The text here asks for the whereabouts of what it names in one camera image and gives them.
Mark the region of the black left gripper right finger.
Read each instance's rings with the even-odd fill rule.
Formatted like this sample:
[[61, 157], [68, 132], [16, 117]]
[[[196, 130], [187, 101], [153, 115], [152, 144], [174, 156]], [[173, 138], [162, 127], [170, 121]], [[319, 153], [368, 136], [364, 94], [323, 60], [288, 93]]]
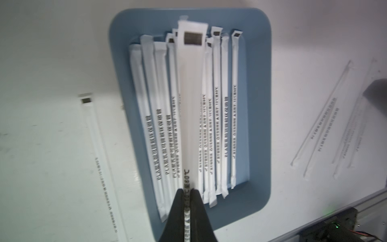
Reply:
[[190, 241], [217, 242], [198, 190], [190, 192]]

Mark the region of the aluminium mounting rail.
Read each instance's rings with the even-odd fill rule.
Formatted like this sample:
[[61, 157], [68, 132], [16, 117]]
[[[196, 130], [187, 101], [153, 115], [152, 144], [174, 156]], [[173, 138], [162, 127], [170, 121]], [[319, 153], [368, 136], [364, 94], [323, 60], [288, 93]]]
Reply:
[[387, 190], [382, 189], [273, 242], [385, 242]]

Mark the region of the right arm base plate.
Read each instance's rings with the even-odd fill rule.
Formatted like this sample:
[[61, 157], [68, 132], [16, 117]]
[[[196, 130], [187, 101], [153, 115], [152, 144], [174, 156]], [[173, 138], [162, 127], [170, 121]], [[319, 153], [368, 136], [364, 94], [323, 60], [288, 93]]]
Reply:
[[299, 234], [300, 242], [362, 242], [353, 233], [357, 222], [358, 210], [350, 207], [322, 222], [303, 230]]

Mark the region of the blue storage tray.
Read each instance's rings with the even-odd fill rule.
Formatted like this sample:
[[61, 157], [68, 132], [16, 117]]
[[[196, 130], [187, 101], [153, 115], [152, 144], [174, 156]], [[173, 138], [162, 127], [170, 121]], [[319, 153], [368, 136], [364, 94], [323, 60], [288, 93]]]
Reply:
[[145, 194], [153, 238], [159, 240], [160, 220], [153, 192], [144, 131], [130, 68], [129, 45], [143, 34], [163, 36], [177, 26], [179, 17], [241, 30], [237, 95], [237, 185], [206, 212], [219, 229], [260, 211], [271, 195], [271, 26], [255, 8], [128, 9], [118, 13], [109, 28], [109, 42], [122, 93], [135, 156]]

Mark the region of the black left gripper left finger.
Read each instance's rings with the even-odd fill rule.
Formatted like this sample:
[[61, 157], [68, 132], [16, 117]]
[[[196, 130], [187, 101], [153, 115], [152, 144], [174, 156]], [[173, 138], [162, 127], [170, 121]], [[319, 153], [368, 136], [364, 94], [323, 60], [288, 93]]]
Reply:
[[158, 242], [184, 242], [184, 191], [176, 191], [172, 207]]

